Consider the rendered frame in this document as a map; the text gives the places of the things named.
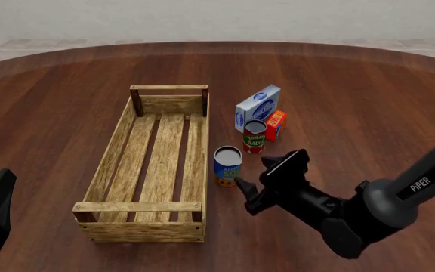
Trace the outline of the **white and blue food box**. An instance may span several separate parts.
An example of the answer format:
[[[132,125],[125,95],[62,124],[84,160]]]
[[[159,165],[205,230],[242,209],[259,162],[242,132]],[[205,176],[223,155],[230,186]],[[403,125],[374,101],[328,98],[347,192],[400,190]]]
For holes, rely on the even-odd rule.
[[[236,105],[234,116],[235,129],[244,132],[245,123],[250,119],[264,121],[277,110],[281,88],[276,85],[268,85],[263,90],[253,94],[240,104]]]

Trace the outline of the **tomato sauce can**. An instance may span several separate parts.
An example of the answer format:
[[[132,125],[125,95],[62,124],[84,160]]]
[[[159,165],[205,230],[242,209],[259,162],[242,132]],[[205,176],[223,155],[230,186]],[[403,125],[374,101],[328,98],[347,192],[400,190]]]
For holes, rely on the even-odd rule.
[[[243,149],[247,153],[261,153],[264,150],[267,125],[259,119],[250,119],[244,124]]]

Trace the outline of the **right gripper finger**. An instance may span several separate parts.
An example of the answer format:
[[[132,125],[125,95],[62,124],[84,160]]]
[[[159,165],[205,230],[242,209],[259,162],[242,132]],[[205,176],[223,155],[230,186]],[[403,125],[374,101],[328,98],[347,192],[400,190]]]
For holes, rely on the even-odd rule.
[[[258,189],[254,183],[249,183],[239,177],[234,178],[234,181],[245,197],[246,202],[255,203],[258,200]]]
[[[283,156],[262,156],[261,162],[266,167],[268,171],[271,171],[279,165],[281,165],[282,161],[284,160]]]

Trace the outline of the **wooden slat tray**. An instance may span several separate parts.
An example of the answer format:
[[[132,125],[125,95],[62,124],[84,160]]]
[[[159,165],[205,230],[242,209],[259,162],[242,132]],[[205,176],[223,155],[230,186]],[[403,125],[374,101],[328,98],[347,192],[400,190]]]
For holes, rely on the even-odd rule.
[[[202,242],[208,186],[206,85],[133,85],[72,213],[96,243]]]

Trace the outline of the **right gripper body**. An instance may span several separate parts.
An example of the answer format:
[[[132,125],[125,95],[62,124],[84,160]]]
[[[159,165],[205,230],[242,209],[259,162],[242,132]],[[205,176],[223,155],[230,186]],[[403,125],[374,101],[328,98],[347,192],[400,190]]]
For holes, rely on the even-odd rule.
[[[255,203],[245,201],[245,210],[257,215],[268,208],[278,206],[294,216],[315,216],[316,209],[307,199],[310,196],[310,182],[305,178],[307,170],[298,170],[278,178],[268,178],[264,188],[258,191]]]

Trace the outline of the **alphabet soup can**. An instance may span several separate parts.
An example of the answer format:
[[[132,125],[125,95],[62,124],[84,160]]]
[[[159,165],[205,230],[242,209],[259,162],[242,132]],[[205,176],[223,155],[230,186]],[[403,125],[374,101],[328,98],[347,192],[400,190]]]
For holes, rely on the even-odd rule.
[[[236,147],[222,146],[214,152],[214,180],[221,187],[234,187],[241,170],[242,154]]]

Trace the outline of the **orange butter box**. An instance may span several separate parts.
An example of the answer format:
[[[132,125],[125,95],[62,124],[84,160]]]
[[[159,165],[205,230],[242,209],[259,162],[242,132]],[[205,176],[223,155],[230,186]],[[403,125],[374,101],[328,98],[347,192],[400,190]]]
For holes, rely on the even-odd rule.
[[[266,131],[266,139],[270,141],[275,141],[282,130],[285,128],[286,124],[286,117],[287,113],[281,111],[281,110],[275,110],[275,112],[270,115],[268,120],[266,121],[267,124],[267,131]]]

